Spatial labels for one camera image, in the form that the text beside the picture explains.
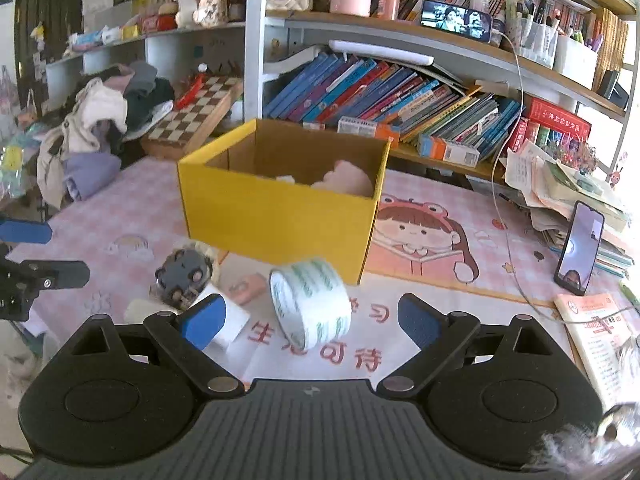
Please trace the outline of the white power adapter cube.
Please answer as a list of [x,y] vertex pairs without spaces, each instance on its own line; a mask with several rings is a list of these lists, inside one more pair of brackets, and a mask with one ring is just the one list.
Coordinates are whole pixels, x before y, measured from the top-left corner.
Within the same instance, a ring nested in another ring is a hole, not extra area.
[[216,286],[208,284],[200,292],[194,306],[205,301],[205,309],[195,318],[196,346],[211,344],[227,351],[250,320],[250,314]]

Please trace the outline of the grey toy car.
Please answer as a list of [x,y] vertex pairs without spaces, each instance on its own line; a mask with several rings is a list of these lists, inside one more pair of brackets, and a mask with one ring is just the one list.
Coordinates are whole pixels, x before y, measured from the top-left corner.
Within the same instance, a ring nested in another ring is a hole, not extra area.
[[155,270],[155,295],[173,308],[188,310],[207,285],[220,280],[218,250],[191,240]]

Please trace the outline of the pink eraser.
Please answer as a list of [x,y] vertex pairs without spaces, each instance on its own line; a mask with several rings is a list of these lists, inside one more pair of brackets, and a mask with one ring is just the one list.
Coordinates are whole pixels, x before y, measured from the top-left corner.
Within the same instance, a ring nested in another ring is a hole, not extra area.
[[245,306],[267,290],[267,279],[260,273],[243,276],[228,290],[228,296],[239,306]]

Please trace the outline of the clear packing tape roll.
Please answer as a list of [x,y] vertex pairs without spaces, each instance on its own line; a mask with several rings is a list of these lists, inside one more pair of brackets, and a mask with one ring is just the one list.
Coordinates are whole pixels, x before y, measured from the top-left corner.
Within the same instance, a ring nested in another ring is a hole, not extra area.
[[291,346],[308,351],[345,336],[352,325],[352,304],[345,285],[326,260],[274,268],[269,274],[274,312]]

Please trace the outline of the pink plush toy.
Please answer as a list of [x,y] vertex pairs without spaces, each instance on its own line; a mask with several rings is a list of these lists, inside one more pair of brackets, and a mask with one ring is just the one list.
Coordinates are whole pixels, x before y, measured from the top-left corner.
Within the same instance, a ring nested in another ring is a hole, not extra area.
[[373,194],[373,184],[368,175],[347,160],[338,160],[334,168],[311,187],[361,197],[371,197]]

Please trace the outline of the pink cartoon table mat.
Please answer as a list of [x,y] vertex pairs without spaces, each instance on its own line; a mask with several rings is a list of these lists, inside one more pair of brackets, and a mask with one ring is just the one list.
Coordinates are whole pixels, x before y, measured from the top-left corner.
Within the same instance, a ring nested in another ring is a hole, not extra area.
[[[572,343],[553,307],[558,258],[538,240],[528,218],[506,200],[389,171],[386,200],[442,207],[464,229],[478,272],[455,252],[424,263],[401,259],[378,245],[369,250],[361,282],[352,286],[352,327],[337,342],[307,352],[291,349],[268,292],[258,286],[270,265],[235,254],[220,266],[224,292],[249,287],[250,322],[228,348],[208,354],[244,382],[256,378],[367,378],[378,382],[416,354],[398,324],[400,297],[412,292],[444,312],[462,310],[487,324],[506,324],[520,313],[536,316],[564,350]],[[58,341],[90,315],[126,320],[130,302],[149,297],[155,270],[186,242],[178,172],[170,162],[146,158],[124,170],[103,191],[52,218],[44,245],[21,244],[11,258],[81,260],[91,272],[81,289],[45,292],[32,316]]]

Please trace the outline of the black smartphone standing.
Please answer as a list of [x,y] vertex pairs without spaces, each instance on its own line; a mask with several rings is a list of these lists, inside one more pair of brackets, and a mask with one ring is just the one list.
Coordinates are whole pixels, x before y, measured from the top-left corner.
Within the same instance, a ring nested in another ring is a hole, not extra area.
[[604,215],[578,200],[553,279],[573,295],[584,296],[596,264],[605,226]]

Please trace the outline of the yellow cardboard box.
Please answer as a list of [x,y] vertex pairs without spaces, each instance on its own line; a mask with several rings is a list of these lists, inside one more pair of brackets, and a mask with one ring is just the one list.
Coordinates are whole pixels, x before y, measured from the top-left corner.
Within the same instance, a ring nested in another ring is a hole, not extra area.
[[[178,162],[190,237],[274,266],[326,259],[360,282],[381,199],[390,142],[254,119]],[[371,197],[312,188],[347,160]]]

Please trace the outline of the pile of papers and books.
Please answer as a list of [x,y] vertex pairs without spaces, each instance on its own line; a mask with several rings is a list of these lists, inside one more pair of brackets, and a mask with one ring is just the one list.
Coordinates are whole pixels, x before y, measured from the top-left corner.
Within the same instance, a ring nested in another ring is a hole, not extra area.
[[583,202],[604,217],[596,267],[618,278],[629,275],[634,266],[627,247],[630,217],[606,183],[551,158],[530,141],[517,152],[507,150],[502,161],[506,184],[523,196],[527,207],[536,209],[534,228],[549,231],[553,247],[561,247],[575,204]]

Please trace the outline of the wooden chessboard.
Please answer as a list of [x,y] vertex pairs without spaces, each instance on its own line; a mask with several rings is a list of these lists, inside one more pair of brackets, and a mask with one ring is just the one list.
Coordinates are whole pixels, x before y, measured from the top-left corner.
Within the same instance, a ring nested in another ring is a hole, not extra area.
[[182,159],[201,148],[242,96],[243,79],[198,75],[174,109],[141,140],[145,154]]

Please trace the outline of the orange white small box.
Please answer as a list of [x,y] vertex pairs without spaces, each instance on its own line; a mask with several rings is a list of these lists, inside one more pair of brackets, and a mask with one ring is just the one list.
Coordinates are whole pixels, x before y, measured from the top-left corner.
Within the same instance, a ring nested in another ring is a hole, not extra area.
[[450,162],[466,168],[475,168],[480,161],[480,152],[463,144],[445,141],[434,136],[420,136],[418,153],[441,162]]

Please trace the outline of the row of leaning books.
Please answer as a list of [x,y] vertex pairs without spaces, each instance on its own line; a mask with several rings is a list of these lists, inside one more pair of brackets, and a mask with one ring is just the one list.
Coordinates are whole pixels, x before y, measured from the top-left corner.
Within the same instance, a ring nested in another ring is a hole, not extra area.
[[420,136],[476,148],[480,161],[517,152],[524,104],[481,84],[465,87],[437,70],[356,53],[319,50],[293,60],[292,76],[265,105],[270,119],[380,136],[418,153]]

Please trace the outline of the white shelf unit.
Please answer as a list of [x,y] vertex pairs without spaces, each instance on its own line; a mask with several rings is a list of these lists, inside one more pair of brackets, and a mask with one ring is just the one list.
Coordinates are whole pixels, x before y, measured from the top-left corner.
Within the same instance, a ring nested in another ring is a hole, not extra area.
[[245,116],[254,118],[262,114],[266,83],[282,73],[277,62],[311,46],[350,41],[428,55],[437,66],[464,82],[506,84],[512,90],[539,96],[573,112],[589,110],[593,119],[590,140],[596,144],[599,166],[604,172],[614,169],[620,153],[631,148],[630,139],[637,132],[637,88],[630,89],[628,105],[620,108],[528,58],[440,30],[322,12],[265,14],[257,10],[247,15],[247,23],[158,32],[50,63],[46,68],[46,105],[61,106],[81,74],[95,73],[114,63],[144,58],[158,69],[160,76],[172,82],[184,78],[197,62],[204,62],[213,70],[235,63],[245,78]]

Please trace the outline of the white storage bin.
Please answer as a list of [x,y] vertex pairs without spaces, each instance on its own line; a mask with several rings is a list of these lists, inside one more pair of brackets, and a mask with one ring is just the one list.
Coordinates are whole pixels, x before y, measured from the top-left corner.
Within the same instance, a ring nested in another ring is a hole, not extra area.
[[567,36],[559,36],[553,70],[558,74],[591,88],[598,54],[590,47]]

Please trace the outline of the smartphone on shelf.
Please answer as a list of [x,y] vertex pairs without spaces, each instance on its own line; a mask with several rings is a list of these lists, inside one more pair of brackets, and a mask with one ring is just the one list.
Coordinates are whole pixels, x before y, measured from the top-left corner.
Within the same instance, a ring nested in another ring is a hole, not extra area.
[[482,11],[438,1],[422,3],[420,25],[489,44],[492,17]]

